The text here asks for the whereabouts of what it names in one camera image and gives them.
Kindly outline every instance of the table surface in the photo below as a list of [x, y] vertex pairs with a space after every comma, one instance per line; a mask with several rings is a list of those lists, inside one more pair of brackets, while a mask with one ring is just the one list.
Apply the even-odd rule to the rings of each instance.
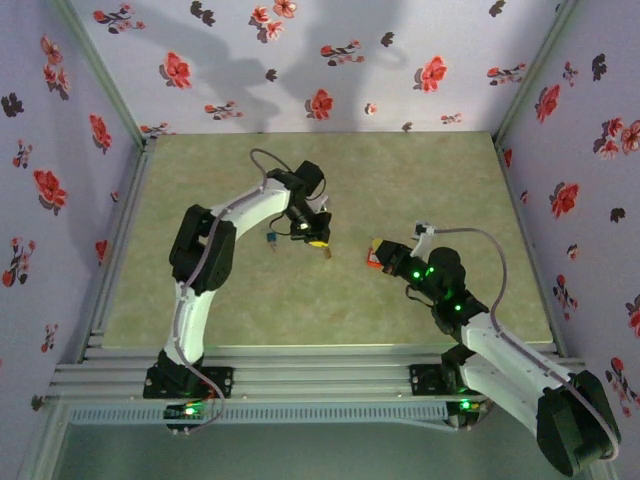
[[[531, 343], [552, 341], [543, 301], [488, 133], [235, 134], [160, 137], [147, 166], [108, 313], [104, 347], [162, 347], [175, 304], [168, 261], [188, 207], [225, 203], [260, 174], [249, 150], [261, 147], [295, 170], [318, 164], [330, 196], [332, 258], [278, 237], [268, 221], [236, 245], [233, 271], [212, 303], [205, 346], [437, 344], [453, 340], [429, 309], [404, 295], [405, 283], [368, 267], [371, 239], [409, 246], [414, 223], [473, 226], [493, 234], [508, 262], [498, 318]], [[260, 156], [267, 170], [277, 165]], [[288, 222], [275, 224], [288, 230]], [[478, 234], [435, 237], [456, 249], [467, 288], [486, 305], [500, 289], [494, 246]]]

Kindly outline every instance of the yellow object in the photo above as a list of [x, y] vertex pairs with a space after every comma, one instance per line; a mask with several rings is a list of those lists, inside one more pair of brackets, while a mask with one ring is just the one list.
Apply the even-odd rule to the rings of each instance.
[[376, 253], [376, 250], [378, 250], [378, 247], [380, 246], [380, 244], [382, 243], [382, 239], [381, 238], [374, 238], [371, 241], [371, 248], [373, 250], [373, 253]]

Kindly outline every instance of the floral wallpaper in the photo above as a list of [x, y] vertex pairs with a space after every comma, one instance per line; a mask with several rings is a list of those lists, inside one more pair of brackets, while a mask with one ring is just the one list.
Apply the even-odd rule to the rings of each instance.
[[562, 3], [68, 1], [141, 131], [174, 133], [493, 132]]
[[569, 353], [616, 415], [620, 478], [637, 478], [640, 46], [618, 39], [637, 36], [640, 11], [614, 3], [578, 2], [500, 148]]
[[[125, 28], [126, 15], [114, 12], [105, 18]], [[118, 191], [135, 160], [130, 133], [57, 19], [45, 0], [0, 5], [0, 63], [15, 67], [0, 71], [0, 423], [10, 432], [0, 436], [0, 464], [7, 480], [18, 475], [55, 366], [74, 360], [68, 347], [86, 321]]]

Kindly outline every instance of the robotic arm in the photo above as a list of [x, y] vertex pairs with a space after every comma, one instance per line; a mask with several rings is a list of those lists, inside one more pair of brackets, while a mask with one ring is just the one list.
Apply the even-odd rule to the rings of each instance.
[[295, 172], [278, 168], [263, 173], [261, 185], [230, 202], [187, 210], [169, 255], [176, 291], [173, 327], [157, 363], [147, 372], [145, 398], [203, 398], [209, 388], [200, 380], [214, 388], [200, 373], [204, 329], [211, 301], [231, 273], [235, 243], [245, 232], [282, 213], [291, 222], [291, 240], [328, 246], [328, 196], [309, 199], [326, 182], [322, 170], [305, 161]]
[[547, 460], [564, 475], [574, 476], [598, 459], [615, 458], [620, 432], [597, 377], [555, 364], [496, 320], [506, 284], [506, 263], [497, 242], [491, 237], [503, 260], [504, 280], [489, 309], [466, 289], [466, 272], [455, 250], [436, 248], [426, 262], [419, 256], [427, 237], [436, 233], [484, 232], [424, 225], [415, 249], [379, 240], [375, 255], [383, 273], [407, 282], [407, 295], [414, 290], [432, 302], [436, 325], [458, 342], [442, 356], [449, 390], [491, 398], [529, 429]]

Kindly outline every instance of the orange object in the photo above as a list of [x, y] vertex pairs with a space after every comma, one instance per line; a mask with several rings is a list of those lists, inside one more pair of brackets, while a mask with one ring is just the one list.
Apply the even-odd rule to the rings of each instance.
[[369, 248], [367, 253], [367, 265], [373, 268], [382, 268], [382, 264], [378, 261], [378, 257], [373, 253], [373, 248]]

